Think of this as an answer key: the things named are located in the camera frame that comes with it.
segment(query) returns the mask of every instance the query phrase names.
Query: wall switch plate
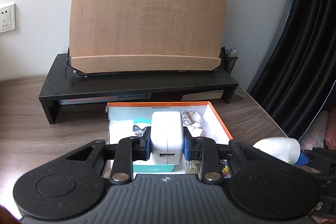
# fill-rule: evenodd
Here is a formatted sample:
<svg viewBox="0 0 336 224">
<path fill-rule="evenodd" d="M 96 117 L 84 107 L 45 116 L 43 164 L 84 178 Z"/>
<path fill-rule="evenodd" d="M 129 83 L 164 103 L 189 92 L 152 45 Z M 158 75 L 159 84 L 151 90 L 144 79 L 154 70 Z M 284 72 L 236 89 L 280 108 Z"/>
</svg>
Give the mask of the wall switch plate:
<svg viewBox="0 0 336 224">
<path fill-rule="evenodd" d="M 16 29 L 15 3 L 0 8 L 0 33 Z"/>
</svg>

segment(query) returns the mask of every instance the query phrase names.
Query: white charger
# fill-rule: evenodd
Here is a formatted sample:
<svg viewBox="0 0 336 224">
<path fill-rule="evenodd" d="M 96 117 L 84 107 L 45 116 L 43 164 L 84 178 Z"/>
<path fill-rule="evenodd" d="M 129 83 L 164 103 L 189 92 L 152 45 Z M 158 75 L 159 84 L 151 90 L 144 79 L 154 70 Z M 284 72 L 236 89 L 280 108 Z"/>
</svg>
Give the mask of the white charger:
<svg viewBox="0 0 336 224">
<path fill-rule="evenodd" d="M 184 148 L 182 116 L 177 111 L 154 112 L 151 151 L 155 164 L 180 164 Z"/>
</svg>

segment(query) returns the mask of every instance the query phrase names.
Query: open cardboard box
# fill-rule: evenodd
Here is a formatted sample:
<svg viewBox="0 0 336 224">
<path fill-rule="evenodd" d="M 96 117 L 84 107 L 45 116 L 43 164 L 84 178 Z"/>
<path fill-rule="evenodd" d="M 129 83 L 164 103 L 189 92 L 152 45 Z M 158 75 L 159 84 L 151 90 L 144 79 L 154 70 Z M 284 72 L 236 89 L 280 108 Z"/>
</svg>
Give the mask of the open cardboard box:
<svg viewBox="0 0 336 224">
<path fill-rule="evenodd" d="M 218 113 L 208 101 L 204 102 L 110 102 L 106 107 L 109 123 L 109 144 L 118 143 L 121 139 L 135 136 L 133 119 L 151 121 L 152 114 L 157 111 L 197 111 L 201 117 L 204 136 L 216 143 L 227 145 L 232 136 Z M 152 159 L 133 162 L 136 173 L 184 174 L 185 160 L 179 165 L 155 165 Z"/>
</svg>

